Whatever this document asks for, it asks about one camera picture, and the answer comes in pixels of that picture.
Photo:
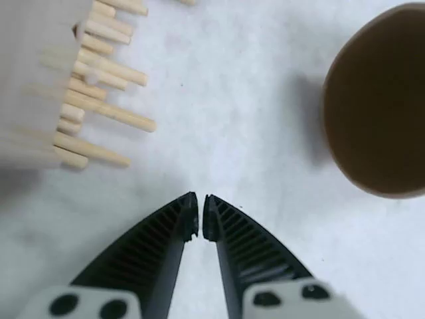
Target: wooden stick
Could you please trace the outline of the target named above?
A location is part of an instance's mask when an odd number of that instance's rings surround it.
[[[113,28],[109,28],[105,25],[101,25],[100,23],[97,23],[93,20],[87,21],[86,32],[93,35],[98,35],[99,37],[104,37],[109,40],[124,43],[126,45],[129,45],[131,42],[131,38],[128,35],[113,30]]]
[[[121,156],[120,154],[60,132],[54,135],[54,144],[60,148],[88,158],[97,158],[99,160],[105,160],[124,166],[129,166],[131,163],[129,158]]]
[[[123,110],[117,106],[107,104],[72,90],[66,91],[64,100],[65,103],[77,106],[83,110],[93,111],[121,123],[128,124],[135,128],[140,128],[146,132],[154,132],[157,128],[155,121],[150,120],[149,118]]]
[[[68,87],[71,90],[89,95],[101,101],[104,101],[108,95],[108,91],[98,88],[97,86],[87,85],[84,81],[78,80],[77,78],[70,78]]]
[[[86,111],[82,110],[81,108],[77,108],[69,104],[62,104],[62,108],[60,110],[60,116],[62,118],[66,118],[67,120],[73,121],[75,123],[82,123],[85,115]]]
[[[101,2],[136,15],[147,15],[149,13],[147,7],[133,0],[101,0]]]
[[[146,74],[140,71],[133,70],[132,68],[128,68],[124,65],[112,62],[111,60],[108,60],[107,58],[104,58],[89,50],[80,49],[77,59],[82,63],[96,65],[96,68],[99,68],[100,70],[126,79],[128,81],[140,84],[142,86],[146,86],[147,84]]]
[[[107,17],[111,17],[114,18],[117,11],[115,10],[115,8],[111,7],[110,5],[106,5],[102,2],[99,1],[94,1],[93,2],[93,11],[95,12],[99,12]]]
[[[66,165],[69,165],[78,169],[84,169],[87,167],[88,158],[84,156],[64,150],[63,148],[58,148],[57,146],[54,147],[54,151],[61,158],[62,162],[65,163]]]
[[[105,25],[109,28],[113,28],[113,30],[119,31],[125,35],[128,35],[129,37],[133,35],[133,27],[131,25],[117,19],[101,15],[100,13],[91,12],[90,20],[101,25]]]
[[[96,39],[87,33],[84,33],[82,36],[82,46],[106,55],[111,55],[114,52],[114,47],[112,45]]]
[[[103,70],[99,70],[98,68],[88,66],[87,64],[81,63],[80,61],[75,62],[72,71],[82,76],[95,75],[98,78],[99,82],[123,91],[126,90],[128,85],[127,80],[124,80],[123,78],[118,78],[117,76],[107,73]]]
[[[67,134],[77,134],[81,130],[81,123],[74,123],[65,118],[60,118],[58,123],[58,130]]]
[[[84,81],[84,77],[82,75],[79,75],[79,74],[76,74],[76,73],[71,73],[71,77],[76,78],[77,80]]]

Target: brown cup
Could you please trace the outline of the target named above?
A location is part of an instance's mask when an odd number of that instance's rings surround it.
[[[425,193],[425,4],[364,26],[324,86],[331,153],[358,187],[382,197]]]

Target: white table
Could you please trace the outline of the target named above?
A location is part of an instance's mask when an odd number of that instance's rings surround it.
[[[82,135],[133,159],[1,172],[0,317],[66,284],[109,243],[174,198],[229,201],[271,231],[367,318],[423,316],[425,198],[393,201],[352,186],[319,123],[338,50],[395,0],[146,0],[118,59],[150,75],[111,101],[152,116],[154,134],[89,116]],[[186,246],[173,318],[226,318],[215,246]]]

